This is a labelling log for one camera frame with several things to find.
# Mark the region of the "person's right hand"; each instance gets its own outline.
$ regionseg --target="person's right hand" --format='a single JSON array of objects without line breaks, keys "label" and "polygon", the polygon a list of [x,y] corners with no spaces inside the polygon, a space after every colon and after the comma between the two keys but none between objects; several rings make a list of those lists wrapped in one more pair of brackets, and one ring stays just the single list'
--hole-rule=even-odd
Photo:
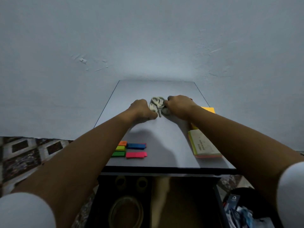
[{"label": "person's right hand", "polygon": [[193,107],[196,107],[196,103],[190,98],[178,95],[169,96],[168,100],[164,101],[164,105],[171,111],[172,114],[183,120],[189,120],[189,114]]}]

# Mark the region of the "white scissors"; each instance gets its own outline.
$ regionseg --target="white scissors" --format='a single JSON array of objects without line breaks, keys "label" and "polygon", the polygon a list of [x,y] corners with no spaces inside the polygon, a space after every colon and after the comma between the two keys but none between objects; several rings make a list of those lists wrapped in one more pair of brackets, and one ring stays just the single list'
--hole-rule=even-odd
[{"label": "white scissors", "polygon": [[164,100],[165,99],[163,97],[153,97],[149,105],[150,110],[156,113],[158,112],[159,117],[162,116],[161,112],[165,115],[170,114],[169,109],[164,105]]}]

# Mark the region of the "white wall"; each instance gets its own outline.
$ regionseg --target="white wall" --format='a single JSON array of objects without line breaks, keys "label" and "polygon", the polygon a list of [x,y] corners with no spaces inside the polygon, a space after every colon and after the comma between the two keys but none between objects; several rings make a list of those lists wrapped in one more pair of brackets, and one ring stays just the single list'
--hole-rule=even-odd
[{"label": "white wall", "polygon": [[71,138],[119,79],[193,80],[217,113],[304,149],[304,0],[0,3],[0,135],[22,118],[22,136]]}]

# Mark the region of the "patterned floor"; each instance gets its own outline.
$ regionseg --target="patterned floor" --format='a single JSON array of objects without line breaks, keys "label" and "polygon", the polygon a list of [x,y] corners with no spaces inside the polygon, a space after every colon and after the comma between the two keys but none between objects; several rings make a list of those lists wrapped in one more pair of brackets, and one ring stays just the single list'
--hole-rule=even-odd
[{"label": "patterned floor", "polygon": [[[71,140],[0,137],[0,197],[9,194],[18,184],[66,147]],[[240,175],[222,178],[218,186],[228,192],[236,188]],[[84,227],[94,199],[94,192],[76,216],[73,228]]]}]

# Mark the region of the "table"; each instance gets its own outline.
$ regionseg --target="table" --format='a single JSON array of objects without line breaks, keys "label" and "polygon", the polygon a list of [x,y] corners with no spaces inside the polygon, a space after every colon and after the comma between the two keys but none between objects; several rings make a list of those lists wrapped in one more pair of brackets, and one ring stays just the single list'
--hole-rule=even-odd
[{"label": "table", "polygon": [[[170,95],[185,95],[198,105],[209,107],[194,82],[120,80],[96,126],[126,110],[136,99],[143,98],[150,103],[154,96],[167,98]],[[173,115],[137,124],[122,140],[130,143],[147,143],[145,151],[148,157],[111,158],[101,174],[219,177],[237,173],[235,167],[224,157],[195,158],[188,141],[189,130],[188,122]]]}]

